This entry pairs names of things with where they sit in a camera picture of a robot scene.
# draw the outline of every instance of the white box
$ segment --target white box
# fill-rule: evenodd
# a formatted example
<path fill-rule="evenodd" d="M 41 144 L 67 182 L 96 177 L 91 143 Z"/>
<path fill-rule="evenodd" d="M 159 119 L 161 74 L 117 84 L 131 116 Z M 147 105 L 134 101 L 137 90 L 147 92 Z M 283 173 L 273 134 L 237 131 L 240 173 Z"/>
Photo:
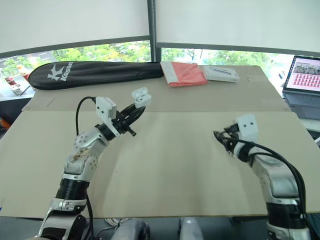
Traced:
<path fill-rule="evenodd" d="M 207 80 L 237 83 L 240 79 L 236 70 L 233 68 L 217 67 L 213 65 L 202 65 L 200 68 Z"/>

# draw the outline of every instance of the red cloth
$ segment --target red cloth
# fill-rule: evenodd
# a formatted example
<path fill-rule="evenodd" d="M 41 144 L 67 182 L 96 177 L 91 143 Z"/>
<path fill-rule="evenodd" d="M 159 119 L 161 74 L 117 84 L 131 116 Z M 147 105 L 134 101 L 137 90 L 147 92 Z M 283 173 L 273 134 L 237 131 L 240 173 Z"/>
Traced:
<path fill-rule="evenodd" d="M 169 83 L 172 87 L 182 87 L 191 85 L 203 85 L 208 83 L 204 74 L 196 63 L 172 62 L 173 69 L 178 78 L 178 82 Z"/>

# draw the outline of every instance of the cardboard sheet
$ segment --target cardboard sheet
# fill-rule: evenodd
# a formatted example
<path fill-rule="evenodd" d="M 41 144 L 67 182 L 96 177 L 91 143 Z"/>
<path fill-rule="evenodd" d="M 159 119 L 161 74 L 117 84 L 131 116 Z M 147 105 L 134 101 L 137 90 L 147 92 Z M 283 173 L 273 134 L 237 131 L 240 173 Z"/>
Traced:
<path fill-rule="evenodd" d="M 290 108 L 259 66 L 224 66 L 235 69 L 237 83 L 211 81 L 206 85 L 170 87 L 164 77 L 130 82 L 89 85 L 62 90 L 37 90 L 24 111 L 74 111 L 85 96 L 111 98 L 122 109 L 133 101 L 131 92 L 147 87 L 152 95 L 148 112 L 276 112 Z M 259 82 L 250 82 L 253 75 Z M 85 101 L 82 111 L 94 111 L 91 101 Z"/>
<path fill-rule="evenodd" d="M 266 214 L 258 178 L 213 138 L 247 112 L 145 112 L 103 152 L 89 195 L 96 218 Z M 259 143 L 301 172 L 320 211 L 320 151 L 291 112 L 255 112 Z M 73 111 L 25 111 L 0 141 L 0 216 L 42 218 L 75 138 Z M 80 131 L 100 123 L 81 112 Z"/>

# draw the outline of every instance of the white roller blind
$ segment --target white roller blind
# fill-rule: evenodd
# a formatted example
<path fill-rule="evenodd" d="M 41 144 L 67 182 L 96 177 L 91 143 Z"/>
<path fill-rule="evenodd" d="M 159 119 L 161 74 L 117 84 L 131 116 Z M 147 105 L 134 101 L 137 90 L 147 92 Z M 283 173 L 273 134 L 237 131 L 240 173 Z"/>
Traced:
<path fill-rule="evenodd" d="M 157 0 L 157 42 L 320 53 L 320 0 Z"/>
<path fill-rule="evenodd" d="M 147 0 L 3 0 L 0 53 L 149 35 Z"/>

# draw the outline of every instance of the window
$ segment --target window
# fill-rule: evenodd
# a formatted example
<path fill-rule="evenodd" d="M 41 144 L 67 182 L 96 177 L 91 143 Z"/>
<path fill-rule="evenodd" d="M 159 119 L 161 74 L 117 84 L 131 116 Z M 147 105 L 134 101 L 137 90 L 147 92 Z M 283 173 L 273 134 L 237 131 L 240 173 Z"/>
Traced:
<path fill-rule="evenodd" d="M 258 65 L 273 86 L 281 91 L 294 55 L 190 48 L 162 48 L 162 61 L 199 65 Z"/>
<path fill-rule="evenodd" d="M 35 93 L 21 76 L 17 65 L 23 65 L 29 72 L 35 68 L 57 61 L 109 61 L 109 62 L 150 62 L 150 42 L 132 41 L 73 47 L 52 51 L 25 54 L 0 59 L 0 100 L 32 97 Z M 12 77 L 20 91 L 13 91 L 5 78 Z"/>

